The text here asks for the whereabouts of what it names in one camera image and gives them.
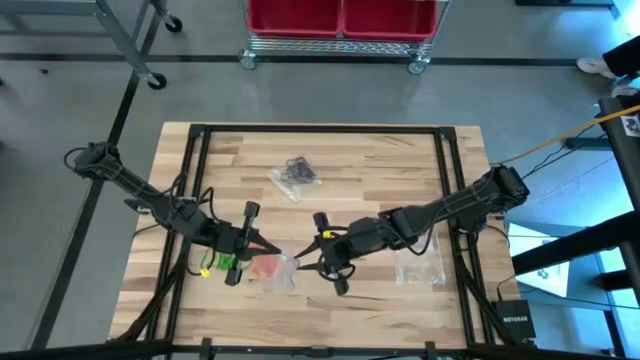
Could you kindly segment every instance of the yellow cable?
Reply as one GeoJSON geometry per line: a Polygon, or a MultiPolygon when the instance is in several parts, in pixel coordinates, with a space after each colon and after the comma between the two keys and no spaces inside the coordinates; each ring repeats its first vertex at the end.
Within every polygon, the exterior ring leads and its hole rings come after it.
{"type": "Polygon", "coordinates": [[[593,120],[591,120],[591,121],[589,121],[587,123],[584,123],[584,124],[582,124],[582,125],[580,125],[578,127],[575,127],[573,129],[567,131],[566,133],[564,133],[564,134],[562,134],[560,136],[556,136],[555,138],[545,142],[542,145],[536,146],[535,148],[533,148],[533,149],[531,149],[531,150],[529,150],[529,151],[527,151],[525,153],[522,153],[522,154],[520,154],[518,156],[514,156],[514,157],[506,159],[506,160],[502,160],[502,161],[498,161],[498,162],[492,162],[492,163],[490,163],[490,165],[501,165],[501,164],[506,164],[508,162],[512,162],[512,161],[515,161],[515,160],[518,160],[518,159],[522,159],[523,157],[525,157],[527,155],[530,155],[531,153],[534,153],[534,152],[536,152],[536,151],[538,151],[538,150],[540,150],[542,148],[545,148],[545,147],[547,147],[547,146],[549,146],[549,145],[551,145],[551,144],[553,144],[553,143],[555,143],[557,141],[563,140],[563,139],[569,137],[569,135],[575,134],[578,131],[582,131],[582,130],[588,128],[589,126],[600,124],[600,123],[603,123],[605,121],[609,121],[609,120],[612,120],[612,119],[615,119],[615,118],[618,118],[620,116],[624,116],[624,115],[627,115],[627,114],[630,114],[630,113],[636,112],[636,111],[640,111],[640,105],[634,106],[632,108],[628,108],[628,109],[625,109],[625,110],[622,110],[622,111],[618,111],[616,113],[613,113],[613,114],[607,115],[607,116],[603,116],[601,118],[595,118],[595,119],[593,119],[593,120]]]}

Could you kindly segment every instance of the caster wheel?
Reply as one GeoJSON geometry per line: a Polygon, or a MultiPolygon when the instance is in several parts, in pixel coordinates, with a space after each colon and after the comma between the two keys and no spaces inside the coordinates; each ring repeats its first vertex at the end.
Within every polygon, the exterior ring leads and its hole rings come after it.
{"type": "Polygon", "coordinates": [[[178,19],[175,16],[171,16],[171,21],[173,21],[173,24],[175,26],[171,26],[167,23],[164,23],[164,27],[167,28],[167,30],[173,32],[173,33],[178,33],[180,31],[182,31],[182,21],[180,19],[178,19]]]}
{"type": "Polygon", "coordinates": [[[407,67],[407,70],[413,75],[420,75],[424,72],[426,68],[427,68],[427,64],[421,61],[414,61],[409,64],[409,66],[407,67]]]}
{"type": "Polygon", "coordinates": [[[153,90],[164,89],[167,86],[167,78],[162,74],[153,73],[153,77],[158,80],[159,84],[154,84],[152,82],[147,82],[150,88],[153,90]]]}
{"type": "Polygon", "coordinates": [[[246,70],[255,70],[256,66],[258,66],[258,64],[256,64],[256,61],[250,57],[241,57],[240,65],[246,70]]]}

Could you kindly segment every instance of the plastic container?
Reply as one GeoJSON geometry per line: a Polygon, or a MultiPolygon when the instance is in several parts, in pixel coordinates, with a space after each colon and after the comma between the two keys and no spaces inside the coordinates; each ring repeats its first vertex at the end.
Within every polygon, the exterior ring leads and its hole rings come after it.
{"type": "Polygon", "coordinates": [[[335,38],[341,0],[249,0],[249,31],[262,36],[335,38]]]}
{"type": "Polygon", "coordinates": [[[435,34],[438,4],[424,0],[344,0],[346,38],[422,42],[435,34]]]}

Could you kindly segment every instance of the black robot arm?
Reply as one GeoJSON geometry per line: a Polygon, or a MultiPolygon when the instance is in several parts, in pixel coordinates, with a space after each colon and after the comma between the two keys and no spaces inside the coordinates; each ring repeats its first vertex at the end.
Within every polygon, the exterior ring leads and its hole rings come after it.
{"type": "Polygon", "coordinates": [[[233,265],[227,272],[227,285],[240,282],[242,269],[239,261],[248,261],[256,255],[281,253],[279,248],[265,240],[251,226],[253,219],[258,216],[258,204],[247,202],[244,225],[237,228],[227,221],[207,216],[200,210],[197,201],[185,201],[173,196],[171,191],[160,192],[151,186],[122,165],[118,149],[113,145],[90,143],[88,147],[78,150],[82,152],[75,158],[75,166],[67,164],[65,157],[65,164],[76,174],[115,183],[135,197],[137,204],[148,208],[155,221],[165,229],[176,231],[193,243],[211,247],[216,252],[235,255],[233,265]],[[250,243],[260,247],[249,247],[250,243]]]}
{"type": "Polygon", "coordinates": [[[349,290],[347,279],[355,271],[351,260],[384,250],[408,248],[416,255],[426,252],[434,225],[456,218],[460,232],[480,231],[486,216],[521,205],[529,190],[513,168],[493,167],[471,186],[422,206],[407,206],[381,212],[378,218],[358,219],[346,228],[331,226],[325,213],[314,215],[318,235],[313,244],[297,257],[320,249],[315,264],[300,269],[317,270],[320,276],[334,283],[338,295],[349,290]],[[412,245],[429,232],[426,246],[415,250],[412,245]]]}

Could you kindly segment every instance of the black metal frame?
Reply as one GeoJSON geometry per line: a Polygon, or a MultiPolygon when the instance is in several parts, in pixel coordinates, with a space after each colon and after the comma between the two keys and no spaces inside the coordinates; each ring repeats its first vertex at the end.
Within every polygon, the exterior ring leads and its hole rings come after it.
{"type": "MultiPolygon", "coordinates": [[[[201,147],[195,178],[193,179],[192,196],[198,196],[202,187],[202,178],[206,165],[208,148],[212,133],[215,132],[314,132],[314,133],[396,133],[396,134],[429,134],[434,136],[436,158],[440,174],[443,196],[451,193],[449,176],[447,173],[446,158],[444,155],[444,141],[450,145],[453,170],[456,179],[456,187],[464,188],[464,176],[455,128],[453,127],[393,127],[393,126],[303,126],[303,125],[206,125],[194,124],[189,129],[185,154],[181,165],[183,173],[189,173],[192,162],[193,149],[196,140],[201,137],[201,147]]],[[[177,189],[178,196],[183,196],[186,189],[184,181],[177,189]]],[[[169,271],[175,236],[173,232],[167,233],[162,260],[156,283],[156,295],[134,322],[132,327],[118,339],[110,340],[106,344],[87,346],[74,346],[59,349],[31,350],[0,354],[1,359],[139,359],[156,355],[166,355],[170,359],[173,353],[200,354],[201,359],[213,359],[216,354],[269,354],[269,355],[305,355],[308,357],[331,357],[338,355],[364,355],[364,356],[417,356],[423,359],[435,360],[439,356],[462,356],[472,358],[512,359],[514,356],[527,359],[606,359],[604,356],[564,353],[548,350],[538,350],[529,345],[516,344],[508,335],[507,330],[498,318],[493,307],[489,304],[482,280],[482,269],[475,241],[468,241],[469,260],[473,274],[467,269],[459,242],[460,234],[455,231],[458,219],[448,221],[451,237],[452,254],[454,257],[454,269],[457,282],[457,290],[460,301],[460,311],[464,328],[467,349],[436,349],[433,342],[425,342],[422,348],[347,348],[347,347],[281,347],[281,346],[212,346],[212,341],[205,338],[201,345],[174,345],[176,321],[180,307],[180,297],[186,274],[187,256],[191,242],[183,239],[178,259],[173,269],[169,271]],[[168,313],[168,321],[165,335],[162,339],[155,339],[157,323],[160,315],[160,302],[173,288],[171,304],[168,313]],[[475,340],[474,327],[467,292],[471,292],[480,308],[482,328],[485,343],[475,340]],[[143,327],[147,327],[145,340],[137,341],[143,327]],[[495,345],[493,331],[496,331],[505,345],[495,345]]],[[[64,293],[56,294],[49,302],[61,301],[64,293]]],[[[40,328],[48,326],[41,323],[40,328]]]]}

